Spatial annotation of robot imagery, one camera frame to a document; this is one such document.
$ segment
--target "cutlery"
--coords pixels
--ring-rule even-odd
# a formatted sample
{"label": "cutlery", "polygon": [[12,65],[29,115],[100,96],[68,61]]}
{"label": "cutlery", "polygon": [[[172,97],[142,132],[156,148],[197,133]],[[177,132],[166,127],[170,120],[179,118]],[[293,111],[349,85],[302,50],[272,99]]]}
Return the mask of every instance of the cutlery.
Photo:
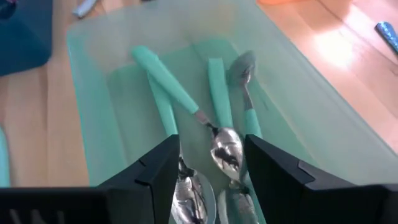
{"label": "cutlery", "polygon": [[[256,56],[252,50],[249,50],[242,55],[240,55],[230,66],[227,71],[228,74],[228,83],[232,87],[238,86],[242,89],[243,92],[243,101],[244,101],[244,114],[245,114],[245,130],[246,134],[253,134],[259,138],[262,138],[260,124],[257,118],[256,110],[254,110],[253,102],[250,97],[250,93],[248,90],[248,84],[251,78],[254,76],[256,68]],[[243,182],[246,186],[249,187],[249,192],[252,194],[252,199],[254,202],[255,211],[259,217],[259,223],[266,223],[266,220],[262,214],[262,210],[260,204],[258,203],[257,196],[255,194],[254,188],[252,186],[252,182],[247,172],[246,160],[243,160]]]}
{"label": "cutlery", "polygon": [[[209,59],[208,76],[218,122],[223,127],[233,128],[228,86],[221,58]],[[243,152],[231,152],[231,155],[239,156],[235,159],[242,161]],[[234,179],[231,179],[228,187],[218,197],[218,214],[221,224],[258,223],[249,189]]]}
{"label": "cutlery", "polygon": [[[150,75],[148,75],[148,80],[167,135],[178,134],[169,96]],[[203,190],[203,186],[211,190],[206,192]],[[175,184],[172,202],[174,220],[178,224],[212,224],[216,218],[215,204],[216,200],[210,182],[203,174],[186,165],[180,148],[178,179]]]}
{"label": "cutlery", "polygon": [[238,133],[231,127],[216,127],[208,119],[204,111],[199,109],[192,97],[185,91],[178,80],[170,73],[158,56],[147,47],[133,48],[132,56],[144,67],[163,89],[179,102],[201,124],[212,133],[211,155],[222,171],[235,181],[240,181],[239,173],[242,166],[243,145]]}

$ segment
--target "wooden surface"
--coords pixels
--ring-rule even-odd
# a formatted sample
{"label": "wooden surface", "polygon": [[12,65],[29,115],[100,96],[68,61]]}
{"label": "wooden surface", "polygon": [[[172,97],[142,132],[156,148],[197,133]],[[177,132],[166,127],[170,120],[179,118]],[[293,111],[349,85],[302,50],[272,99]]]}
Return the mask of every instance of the wooden surface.
{"label": "wooden surface", "polygon": [[[0,78],[0,124],[13,186],[87,185],[65,34],[77,0],[54,0],[53,56],[46,66]],[[138,0],[102,0],[90,17]],[[309,0],[261,5],[327,80],[398,151],[398,58],[373,27],[398,28],[396,0]]]}

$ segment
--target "translucent green bin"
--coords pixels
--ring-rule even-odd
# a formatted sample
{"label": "translucent green bin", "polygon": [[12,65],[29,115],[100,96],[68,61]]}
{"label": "translucent green bin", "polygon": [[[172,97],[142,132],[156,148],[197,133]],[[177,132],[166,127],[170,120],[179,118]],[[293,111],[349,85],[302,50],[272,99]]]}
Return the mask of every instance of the translucent green bin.
{"label": "translucent green bin", "polygon": [[[68,31],[90,184],[97,185],[167,136],[135,45],[156,52],[198,105],[216,121],[206,61],[225,67],[257,56],[249,86],[266,141],[355,184],[398,182],[398,160],[375,132],[253,1],[156,0],[85,19]],[[230,89],[235,128],[244,134],[241,92]],[[211,136],[174,104],[189,166],[218,194],[228,178],[210,155]]]}

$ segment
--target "spoon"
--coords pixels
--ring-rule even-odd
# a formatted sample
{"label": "spoon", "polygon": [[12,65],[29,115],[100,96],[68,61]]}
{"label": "spoon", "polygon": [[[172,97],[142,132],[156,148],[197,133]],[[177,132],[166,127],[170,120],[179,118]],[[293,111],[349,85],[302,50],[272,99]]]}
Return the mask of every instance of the spoon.
{"label": "spoon", "polygon": [[[209,59],[208,76],[217,120],[221,126],[232,128],[231,105],[221,58]],[[231,179],[228,188],[223,189],[218,196],[218,214],[221,224],[258,223],[249,189],[234,179]]]}
{"label": "spoon", "polygon": [[[255,71],[255,63],[256,56],[252,50],[247,51],[240,55],[235,61],[232,63],[228,70],[228,83],[231,86],[239,86],[243,92],[243,101],[244,101],[244,114],[245,114],[245,129],[246,134],[254,134],[259,138],[262,138],[260,124],[257,118],[256,110],[254,109],[253,102],[251,100],[248,84],[254,75]],[[245,185],[249,187],[249,192],[254,193],[254,187],[252,185],[250,176],[247,172],[246,163],[243,161],[243,170],[245,173],[241,174],[244,179]],[[259,217],[259,223],[266,223],[264,215],[262,214],[262,210],[260,204],[258,202],[256,194],[251,194],[252,199],[255,202],[254,208]]]}
{"label": "spoon", "polygon": [[0,0],[0,21],[9,19],[17,9],[16,0]]}
{"label": "spoon", "polygon": [[201,124],[210,128],[212,133],[211,155],[217,166],[233,180],[239,181],[242,166],[243,144],[238,133],[229,127],[216,127],[204,111],[199,109],[192,97],[178,80],[170,73],[158,56],[147,47],[138,46],[132,50],[136,62],[144,67],[164,90],[176,99]]}
{"label": "spoon", "polygon": [[[150,75],[148,79],[167,135],[178,134],[169,97]],[[216,200],[210,182],[203,174],[185,164],[180,148],[178,179],[172,202],[174,220],[178,224],[213,224],[216,218],[215,204]]]}

